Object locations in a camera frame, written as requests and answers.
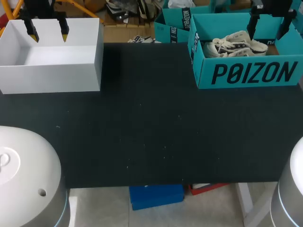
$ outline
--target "white sneaker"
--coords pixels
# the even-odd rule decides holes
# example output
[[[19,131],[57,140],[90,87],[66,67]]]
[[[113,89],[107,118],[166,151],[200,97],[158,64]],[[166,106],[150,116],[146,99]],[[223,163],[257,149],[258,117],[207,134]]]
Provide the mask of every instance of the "white sneaker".
[[[223,39],[214,39],[213,43],[218,53],[228,54],[235,52],[241,48],[249,47],[256,56],[265,56],[268,46],[256,40],[251,40],[246,31],[239,31],[226,36]]]
[[[228,52],[219,53],[214,43],[205,43],[203,46],[203,53],[206,58],[256,56],[249,47],[237,49],[230,53]]]

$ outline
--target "black mat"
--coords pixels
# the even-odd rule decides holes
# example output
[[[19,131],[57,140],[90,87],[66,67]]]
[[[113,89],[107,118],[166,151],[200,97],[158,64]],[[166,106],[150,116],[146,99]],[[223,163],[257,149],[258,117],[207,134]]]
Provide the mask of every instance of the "black mat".
[[[303,136],[299,87],[199,90],[186,44],[104,58],[101,92],[0,96],[0,125],[45,137],[68,187],[277,181]]]

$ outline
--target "red box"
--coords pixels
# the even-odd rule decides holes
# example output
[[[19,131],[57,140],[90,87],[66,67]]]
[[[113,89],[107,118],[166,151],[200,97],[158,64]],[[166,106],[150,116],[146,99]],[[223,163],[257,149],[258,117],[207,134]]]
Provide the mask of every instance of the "red box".
[[[228,185],[228,183],[211,183],[209,185],[206,185],[206,186],[203,186],[203,187],[197,188],[197,189],[193,189],[192,186],[189,185],[188,188],[190,189],[190,191],[193,195],[198,195],[198,194],[208,192],[208,191],[216,189],[216,188],[223,187],[225,185]]]

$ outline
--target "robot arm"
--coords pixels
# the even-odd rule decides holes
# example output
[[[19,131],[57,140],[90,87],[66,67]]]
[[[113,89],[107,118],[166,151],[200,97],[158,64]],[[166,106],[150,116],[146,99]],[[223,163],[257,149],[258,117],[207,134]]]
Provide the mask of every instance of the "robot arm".
[[[250,11],[250,22],[247,31],[252,39],[258,20],[261,14],[270,14],[273,17],[284,17],[283,23],[277,34],[277,39],[281,39],[289,30],[292,20],[297,16],[297,12],[290,9],[293,0],[262,0],[263,5],[253,6]]]
[[[24,12],[21,15],[22,20],[29,34],[36,42],[39,42],[39,36],[31,19],[38,17],[39,19],[57,19],[60,24],[63,40],[66,41],[69,27],[66,21],[66,13],[55,12],[53,5],[55,0],[24,0]]]

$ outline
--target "teal shoe box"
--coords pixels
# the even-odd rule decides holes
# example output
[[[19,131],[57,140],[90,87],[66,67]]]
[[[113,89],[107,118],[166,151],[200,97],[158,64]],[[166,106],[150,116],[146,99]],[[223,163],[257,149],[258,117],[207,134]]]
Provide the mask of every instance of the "teal shoe box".
[[[280,40],[282,18],[260,15],[254,39],[275,44],[279,55],[205,58],[203,42],[246,30],[249,13],[199,14],[191,18],[188,51],[198,88],[297,85],[303,74],[303,39],[291,24]]]
[[[189,31],[167,26],[161,13],[154,22],[156,41],[161,43],[187,43]]]
[[[303,34],[303,1],[294,0],[291,9],[297,11],[297,16],[293,19],[293,24],[300,34]]]
[[[190,19],[193,14],[213,13],[214,8],[215,0],[210,0],[208,6],[170,9],[168,8],[168,0],[165,0],[162,11],[166,25],[189,31]]]

